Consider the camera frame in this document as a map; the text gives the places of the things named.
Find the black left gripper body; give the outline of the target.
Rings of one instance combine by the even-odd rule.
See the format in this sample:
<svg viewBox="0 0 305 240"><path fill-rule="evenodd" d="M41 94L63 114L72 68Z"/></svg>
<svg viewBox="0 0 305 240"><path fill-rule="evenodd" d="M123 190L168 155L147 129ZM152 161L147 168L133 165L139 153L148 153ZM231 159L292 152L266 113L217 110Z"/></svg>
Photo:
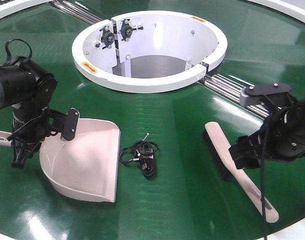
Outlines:
<svg viewBox="0 0 305 240"><path fill-rule="evenodd" d="M67 114L49 108L35 109L28 102L14 104L12 133L7 138L13 148L24 144L39 144L46 137L61 133L66 140L64 126Z"/></svg>

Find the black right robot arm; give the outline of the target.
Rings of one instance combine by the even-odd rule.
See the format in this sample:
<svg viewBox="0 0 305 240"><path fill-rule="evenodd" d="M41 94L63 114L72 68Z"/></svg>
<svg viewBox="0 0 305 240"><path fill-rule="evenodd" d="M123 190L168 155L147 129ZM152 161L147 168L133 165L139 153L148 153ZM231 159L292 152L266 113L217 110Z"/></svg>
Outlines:
<svg viewBox="0 0 305 240"><path fill-rule="evenodd" d="M305 98L290 92L257 94L245 91L269 112L261 127L229 148L237 169L256 169L260 160L289 163L305 157Z"/></svg>

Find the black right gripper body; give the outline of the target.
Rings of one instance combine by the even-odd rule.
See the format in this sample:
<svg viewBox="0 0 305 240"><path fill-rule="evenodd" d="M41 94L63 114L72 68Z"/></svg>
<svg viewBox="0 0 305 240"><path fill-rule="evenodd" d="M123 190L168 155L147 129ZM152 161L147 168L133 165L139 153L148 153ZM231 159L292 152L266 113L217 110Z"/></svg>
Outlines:
<svg viewBox="0 0 305 240"><path fill-rule="evenodd" d="M236 144L228 150L238 170L258 169L261 167L259 159L262 157L263 145L258 132L240 136Z"/></svg>

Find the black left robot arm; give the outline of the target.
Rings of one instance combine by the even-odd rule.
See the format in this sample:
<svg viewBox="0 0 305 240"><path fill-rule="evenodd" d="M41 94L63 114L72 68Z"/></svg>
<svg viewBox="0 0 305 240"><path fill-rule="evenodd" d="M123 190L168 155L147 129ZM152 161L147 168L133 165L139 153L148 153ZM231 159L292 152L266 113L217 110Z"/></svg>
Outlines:
<svg viewBox="0 0 305 240"><path fill-rule="evenodd" d="M32 61L31 54L12 57L10 43L5 43L6 61L0 65L0 109L13 108L7 140L13 149L12 167L22 169L46 137L64 132L67 115L49 107L58 84L54 75Z"/></svg>

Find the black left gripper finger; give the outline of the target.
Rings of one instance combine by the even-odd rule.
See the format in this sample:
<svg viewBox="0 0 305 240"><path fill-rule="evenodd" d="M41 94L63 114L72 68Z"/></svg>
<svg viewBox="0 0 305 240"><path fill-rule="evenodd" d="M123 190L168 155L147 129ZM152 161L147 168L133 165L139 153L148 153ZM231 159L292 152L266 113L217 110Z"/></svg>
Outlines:
<svg viewBox="0 0 305 240"><path fill-rule="evenodd" d="M13 142L13 162L11 166L23 169L27 159L31 159L40 149L40 143Z"/></svg>

